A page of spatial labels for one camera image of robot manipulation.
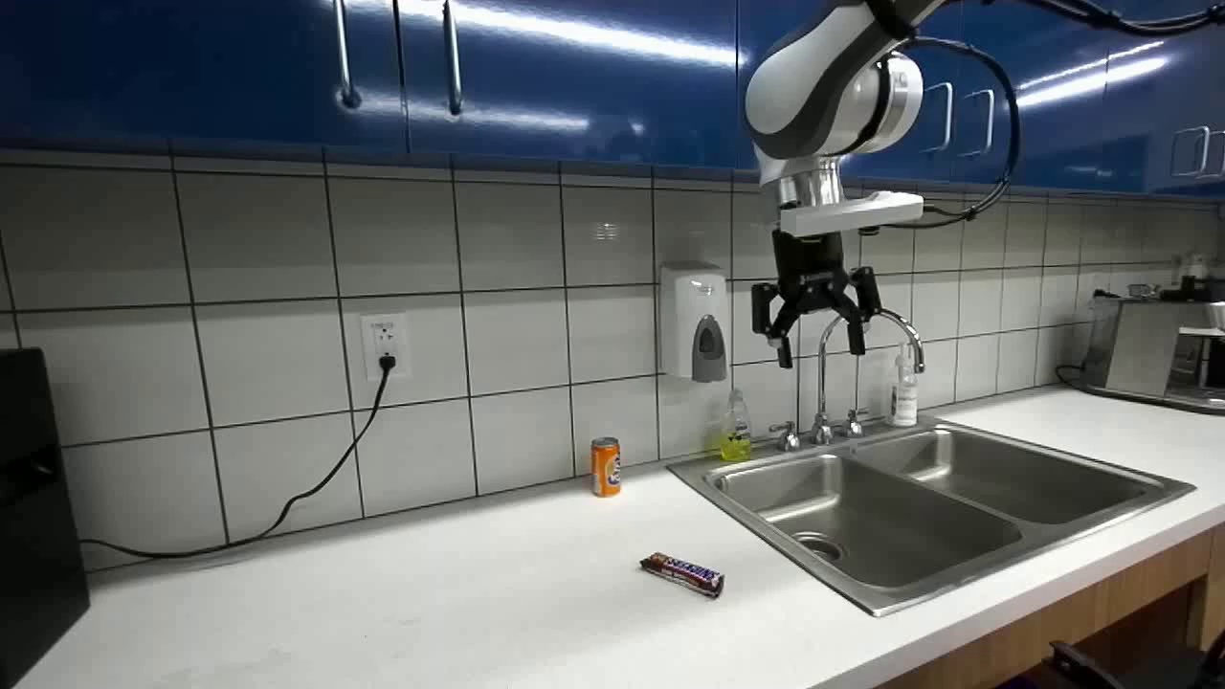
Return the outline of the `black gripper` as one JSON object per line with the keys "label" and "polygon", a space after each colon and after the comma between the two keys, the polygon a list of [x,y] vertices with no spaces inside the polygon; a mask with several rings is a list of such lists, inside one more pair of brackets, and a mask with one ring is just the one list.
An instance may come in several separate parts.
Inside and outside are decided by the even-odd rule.
{"label": "black gripper", "polygon": [[845,322],[849,351],[865,351],[865,327],[882,313],[882,288],[872,267],[844,271],[844,237],[775,232],[779,288],[752,288],[752,331],[767,336],[781,368],[791,368],[790,327],[775,327],[775,299],[791,313],[835,310]]}

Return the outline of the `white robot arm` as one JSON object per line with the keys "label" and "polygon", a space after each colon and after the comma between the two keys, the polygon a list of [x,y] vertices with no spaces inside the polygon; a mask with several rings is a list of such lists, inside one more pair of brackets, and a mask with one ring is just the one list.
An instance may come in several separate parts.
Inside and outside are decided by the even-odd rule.
{"label": "white robot arm", "polygon": [[844,191],[844,160],[895,147],[922,112],[922,70],[904,52],[916,26],[946,0],[835,0],[813,26],[753,64],[745,130],[760,181],[781,195],[775,231],[779,278],[752,290],[753,331],[791,364],[790,331],[814,310],[845,322],[849,351],[865,351],[865,322],[882,313],[871,267],[844,267],[844,237],[922,213],[916,191]]}

